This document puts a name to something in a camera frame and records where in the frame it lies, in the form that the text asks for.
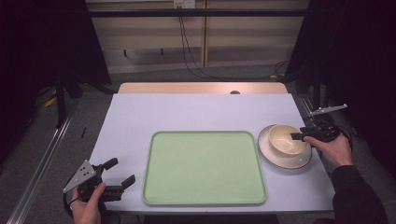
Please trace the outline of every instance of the table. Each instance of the table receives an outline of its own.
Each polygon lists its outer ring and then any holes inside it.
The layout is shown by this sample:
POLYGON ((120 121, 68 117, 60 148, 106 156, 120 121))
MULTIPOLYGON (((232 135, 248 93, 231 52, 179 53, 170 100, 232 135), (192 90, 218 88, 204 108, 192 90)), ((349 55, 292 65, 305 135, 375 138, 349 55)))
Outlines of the table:
POLYGON ((136 183, 125 190, 122 200, 106 204, 111 210, 142 215, 332 210, 332 183, 315 150, 311 161, 296 170, 276 167, 261 156, 268 195, 260 205, 150 206, 143 202, 143 179, 149 142, 154 133, 163 130, 244 130, 257 139, 263 128, 274 123, 304 126, 293 98, 283 84, 123 84, 120 93, 113 97, 90 161, 99 164, 113 157, 119 159, 117 166, 103 174, 108 185, 119 185, 126 177, 135 174, 136 183), (230 91, 242 94, 231 95, 230 91))

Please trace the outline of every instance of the black sleeve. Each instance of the black sleeve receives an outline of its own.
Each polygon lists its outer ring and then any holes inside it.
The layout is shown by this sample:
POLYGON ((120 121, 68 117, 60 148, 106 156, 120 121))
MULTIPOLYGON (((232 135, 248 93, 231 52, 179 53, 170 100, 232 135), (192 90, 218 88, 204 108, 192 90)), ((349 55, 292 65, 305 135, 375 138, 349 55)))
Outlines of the black sleeve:
POLYGON ((332 199, 336 224, 387 224, 384 205, 355 166, 340 166, 332 172, 332 199))

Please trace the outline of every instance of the bowl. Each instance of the bowl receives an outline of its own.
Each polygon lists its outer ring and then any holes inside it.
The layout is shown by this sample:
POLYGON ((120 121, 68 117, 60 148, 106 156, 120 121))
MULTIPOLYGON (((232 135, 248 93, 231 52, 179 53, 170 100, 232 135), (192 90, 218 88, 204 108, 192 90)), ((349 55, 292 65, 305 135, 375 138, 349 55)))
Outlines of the bowl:
POLYGON ((298 155, 305 150, 306 142, 291 139, 291 133, 300 133, 300 130, 287 124, 274 125, 269 131, 269 142, 281 153, 298 155))

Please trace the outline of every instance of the person's right hand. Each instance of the person's right hand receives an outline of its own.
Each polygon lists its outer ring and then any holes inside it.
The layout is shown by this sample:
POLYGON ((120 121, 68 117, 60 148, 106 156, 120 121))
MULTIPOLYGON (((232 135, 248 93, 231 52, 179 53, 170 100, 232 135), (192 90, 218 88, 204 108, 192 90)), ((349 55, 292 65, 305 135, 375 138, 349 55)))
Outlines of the person's right hand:
POLYGON ((321 142, 311 136, 306 136, 304 140, 323 152, 326 159, 336 167, 353 165, 352 149, 349 146, 348 139, 343 134, 338 135, 337 138, 329 143, 321 142))

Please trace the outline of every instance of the gray carpet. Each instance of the gray carpet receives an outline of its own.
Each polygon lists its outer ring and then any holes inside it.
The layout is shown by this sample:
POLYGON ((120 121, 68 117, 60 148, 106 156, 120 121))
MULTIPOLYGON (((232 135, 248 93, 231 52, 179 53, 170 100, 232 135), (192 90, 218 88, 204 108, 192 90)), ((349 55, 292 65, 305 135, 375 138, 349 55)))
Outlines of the gray carpet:
MULTIPOLYGON (((216 76, 216 78, 194 76, 185 69, 169 70, 112 75, 113 84, 106 86, 117 90, 123 82, 220 81, 219 78, 224 81, 274 81, 273 78, 257 79, 271 75, 274 72, 272 65, 206 68, 205 72, 210 76, 216 76)), ((112 98, 111 95, 105 95, 86 85, 81 85, 81 88, 84 90, 84 94, 80 99, 66 97, 68 108, 75 102, 77 102, 77 108, 71 118, 64 139, 49 165, 49 170, 44 175, 32 206, 24 218, 24 223, 72 223, 70 217, 64 212, 62 189, 69 176, 76 171, 83 160, 90 157, 112 98)), ((287 88, 290 93, 295 93, 292 83, 288 84, 287 88)), ((48 99, 49 94, 50 91, 39 96, 37 103, 40 104, 48 99)), ((298 99, 301 96, 294 94, 294 97, 298 99)), ((350 127, 342 111, 333 113, 333 117, 337 123, 350 127)), ((50 107, 39 105, 28 130, 4 162, 0 175, 0 198, 2 199, 0 203, 0 223, 7 222, 12 210, 28 186, 55 133, 56 124, 56 105, 50 107)), ((355 136, 354 146, 356 166, 386 206, 389 223, 396 223, 396 215, 393 212, 396 211, 396 181, 373 158, 363 139, 355 136)), ((324 163, 330 171, 332 167, 326 161, 324 163)), ((312 223, 318 217, 332 217, 332 213, 277 214, 278 221, 281 224, 312 223)), ((135 217, 123 215, 122 223, 137 223, 137 220, 135 217)))

